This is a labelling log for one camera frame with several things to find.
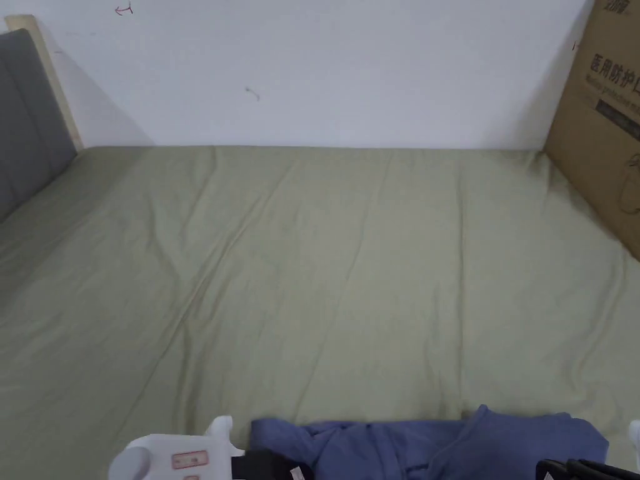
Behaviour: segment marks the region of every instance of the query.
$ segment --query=black object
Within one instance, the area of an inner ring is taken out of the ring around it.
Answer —
[[[247,450],[243,456],[231,457],[233,479],[314,480],[315,477],[306,463],[290,460],[270,450]]]
[[[640,480],[640,475],[589,460],[542,460],[536,465],[536,480]]]

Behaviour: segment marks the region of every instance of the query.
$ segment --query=white wall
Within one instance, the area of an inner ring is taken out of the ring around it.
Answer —
[[[592,3],[118,2],[0,2],[40,21],[87,146],[540,147]]]

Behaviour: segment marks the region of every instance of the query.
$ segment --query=black strap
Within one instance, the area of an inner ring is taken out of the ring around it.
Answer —
[[[248,450],[243,456],[231,457],[234,480],[314,480],[313,470],[270,450]]]

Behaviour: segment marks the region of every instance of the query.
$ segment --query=fabric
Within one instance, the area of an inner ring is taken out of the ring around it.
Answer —
[[[0,35],[0,221],[55,179],[76,150],[26,30]]]
[[[317,480],[536,480],[542,459],[604,462],[609,443],[566,413],[522,418],[485,405],[465,421],[252,422],[250,447],[313,465]]]
[[[96,148],[0,225],[0,478],[250,422],[569,412],[630,470],[640,268],[545,156]]]

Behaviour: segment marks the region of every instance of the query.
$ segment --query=red label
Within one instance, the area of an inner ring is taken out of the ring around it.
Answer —
[[[200,450],[199,452],[187,452],[177,453],[171,455],[171,465],[174,470],[180,470],[181,468],[189,467],[201,467],[202,465],[209,464],[209,455],[206,450]]]

